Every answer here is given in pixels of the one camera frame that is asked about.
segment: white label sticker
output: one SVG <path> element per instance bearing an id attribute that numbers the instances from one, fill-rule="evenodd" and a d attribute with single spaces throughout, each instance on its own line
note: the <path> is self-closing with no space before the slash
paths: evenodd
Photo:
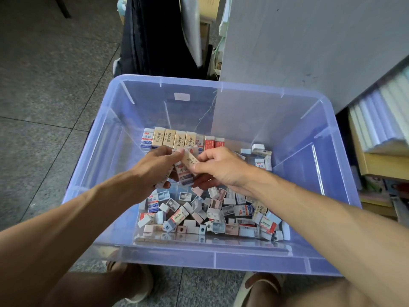
<path id="1" fill-rule="evenodd" d="M 175 100 L 190 101 L 190 95 L 189 94 L 183 94 L 183 93 L 180 93 L 180 92 L 175 92 Z"/>

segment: blue translucent plastic bin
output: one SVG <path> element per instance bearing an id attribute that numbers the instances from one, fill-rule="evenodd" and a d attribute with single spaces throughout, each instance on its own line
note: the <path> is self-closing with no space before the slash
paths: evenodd
<path id="1" fill-rule="evenodd" d="M 139 75 L 111 81 L 64 202 L 135 165 L 145 155 L 140 149 L 144 128 L 155 126 L 222 137 L 236 150 L 265 144 L 273 151 L 275 174 L 360 207 L 331 103 L 320 93 Z M 172 196 L 184 190 L 172 185 Z M 291 239 L 279 243 L 227 235 L 164 241 L 135 238 L 141 234 L 137 217 L 136 205 L 84 256 L 106 259 L 115 254 L 123 262 L 156 265 L 340 274 L 293 229 Z"/>

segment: black fabric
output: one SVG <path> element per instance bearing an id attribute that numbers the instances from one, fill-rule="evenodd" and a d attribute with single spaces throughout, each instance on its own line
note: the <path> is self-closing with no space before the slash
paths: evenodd
<path id="1" fill-rule="evenodd" d="M 128 0 L 120 74 L 204 78 L 184 41 L 179 0 Z"/>

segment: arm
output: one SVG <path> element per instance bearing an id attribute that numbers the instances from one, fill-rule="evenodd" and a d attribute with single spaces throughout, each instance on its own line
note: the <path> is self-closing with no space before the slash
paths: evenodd
<path id="1" fill-rule="evenodd" d="M 257 198 L 300 233 L 378 306 L 409 302 L 409 230 L 390 219 L 296 186 L 227 148 L 206 150 L 194 186 L 229 185 Z"/>
<path id="2" fill-rule="evenodd" d="M 163 147 L 64 205 L 0 232 L 0 298 L 36 305 L 116 218 L 143 201 L 183 153 Z"/>

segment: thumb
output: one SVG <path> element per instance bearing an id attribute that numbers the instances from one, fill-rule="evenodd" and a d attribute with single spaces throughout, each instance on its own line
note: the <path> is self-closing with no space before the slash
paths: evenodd
<path id="1" fill-rule="evenodd" d="M 174 151 L 171 155 L 166 156 L 166 162 L 170 165 L 174 165 L 180 162 L 184 155 L 184 149 L 180 148 Z"/>
<path id="2" fill-rule="evenodd" d="M 214 175 L 216 168 L 216 162 L 214 160 L 208 160 L 207 162 L 197 162 L 192 164 L 190 169 L 196 174 L 211 174 Z"/>

